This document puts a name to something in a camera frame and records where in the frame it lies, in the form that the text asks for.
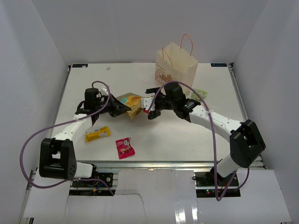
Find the brown potato chips bag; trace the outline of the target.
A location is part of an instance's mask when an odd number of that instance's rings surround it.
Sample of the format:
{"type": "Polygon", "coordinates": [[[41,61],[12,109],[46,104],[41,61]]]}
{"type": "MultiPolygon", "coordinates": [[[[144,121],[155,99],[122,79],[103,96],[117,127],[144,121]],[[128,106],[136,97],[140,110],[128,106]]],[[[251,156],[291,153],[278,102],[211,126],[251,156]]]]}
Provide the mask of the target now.
{"type": "Polygon", "coordinates": [[[127,111],[127,115],[130,117],[130,119],[133,119],[143,110],[141,107],[142,98],[143,96],[139,96],[133,93],[126,93],[124,95],[118,96],[116,99],[131,108],[130,111],[127,111]]]}

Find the cream paper gift bag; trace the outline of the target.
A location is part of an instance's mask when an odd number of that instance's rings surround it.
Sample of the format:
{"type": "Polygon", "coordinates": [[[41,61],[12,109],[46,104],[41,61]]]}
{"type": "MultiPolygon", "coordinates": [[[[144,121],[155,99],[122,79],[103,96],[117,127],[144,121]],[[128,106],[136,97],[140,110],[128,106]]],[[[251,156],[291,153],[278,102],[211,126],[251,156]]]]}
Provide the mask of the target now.
{"type": "Polygon", "coordinates": [[[159,86],[169,81],[180,81],[192,86],[196,75],[198,60],[192,55],[193,41],[188,34],[191,43],[191,50],[183,48],[183,44],[177,45],[171,42],[165,48],[156,52],[155,83],[159,86]]]}

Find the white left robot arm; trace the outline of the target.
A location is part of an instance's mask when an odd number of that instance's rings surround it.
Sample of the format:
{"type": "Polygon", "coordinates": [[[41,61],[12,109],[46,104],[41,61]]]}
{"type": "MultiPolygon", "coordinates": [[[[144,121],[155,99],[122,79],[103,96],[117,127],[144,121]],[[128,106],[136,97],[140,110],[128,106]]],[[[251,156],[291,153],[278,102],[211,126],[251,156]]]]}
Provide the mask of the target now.
{"type": "Polygon", "coordinates": [[[77,162],[75,145],[91,128],[100,114],[108,113],[117,117],[131,108],[105,90],[88,88],[85,99],[77,106],[73,122],[54,138],[45,138],[41,142],[39,175],[45,178],[73,180],[82,178],[88,186],[98,183],[99,175],[94,172],[94,165],[77,162]]]}

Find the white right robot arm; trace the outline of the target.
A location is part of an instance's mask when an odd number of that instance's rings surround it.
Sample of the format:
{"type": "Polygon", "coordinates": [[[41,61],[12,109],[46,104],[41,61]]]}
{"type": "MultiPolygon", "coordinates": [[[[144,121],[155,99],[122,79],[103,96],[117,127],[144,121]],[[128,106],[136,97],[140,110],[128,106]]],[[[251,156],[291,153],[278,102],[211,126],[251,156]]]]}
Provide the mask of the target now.
{"type": "Polygon", "coordinates": [[[162,110],[172,110],[179,118],[211,130],[213,138],[217,134],[224,138],[229,143],[230,153],[215,161],[211,169],[212,183],[222,186],[229,175],[253,163],[265,150],[265,142],[254,121],[233,120],[211,111],[203,100],[187,98],[183,85],[179,81],[170,81],[160,88],[147,89],[146,93],[154,93],[154,96],[142,98],[141,108],[148,119],[157,118],[162,110]]]}

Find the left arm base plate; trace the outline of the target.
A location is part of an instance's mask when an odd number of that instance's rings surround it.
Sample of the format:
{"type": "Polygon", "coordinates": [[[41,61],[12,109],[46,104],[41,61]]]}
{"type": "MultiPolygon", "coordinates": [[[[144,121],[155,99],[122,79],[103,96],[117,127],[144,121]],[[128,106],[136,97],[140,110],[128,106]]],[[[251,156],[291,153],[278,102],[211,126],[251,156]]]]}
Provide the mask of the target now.
{"type": "Polygon", "coordinates": [[[96,165],[92,164],[92,175],[91,177],[81,178],[80,180],[75,180],[72,182],[71,186],[73,188],[87,188],[93,187],[100,189],[101,187],[112,187],[114,174],[109,172],[98,172],[96,165]]]}

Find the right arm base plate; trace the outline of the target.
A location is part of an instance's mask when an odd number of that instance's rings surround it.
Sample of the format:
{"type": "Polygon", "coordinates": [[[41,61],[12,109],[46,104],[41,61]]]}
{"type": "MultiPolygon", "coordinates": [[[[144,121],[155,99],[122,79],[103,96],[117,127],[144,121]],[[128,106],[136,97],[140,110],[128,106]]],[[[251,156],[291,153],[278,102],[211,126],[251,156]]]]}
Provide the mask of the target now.
{"type": "MultiPolygon", "coordinates": [[[[218,197],[222,195],[232,176],[233,175],[230,174],[226,178],[217,181],[218,197]]],[[[212,172],[210,172],[209,170],[195,170],[192,179],[195,181],[197,198],[215,198],[216,193],[214,186],[214,175],[212,172]]],[[[224,197],[240,197],[240,190],[237,189],[240,185],[241,183],[239,182],[237,175],[234,175],[234,178],[230,186],[228,187],[224,197]]]]}

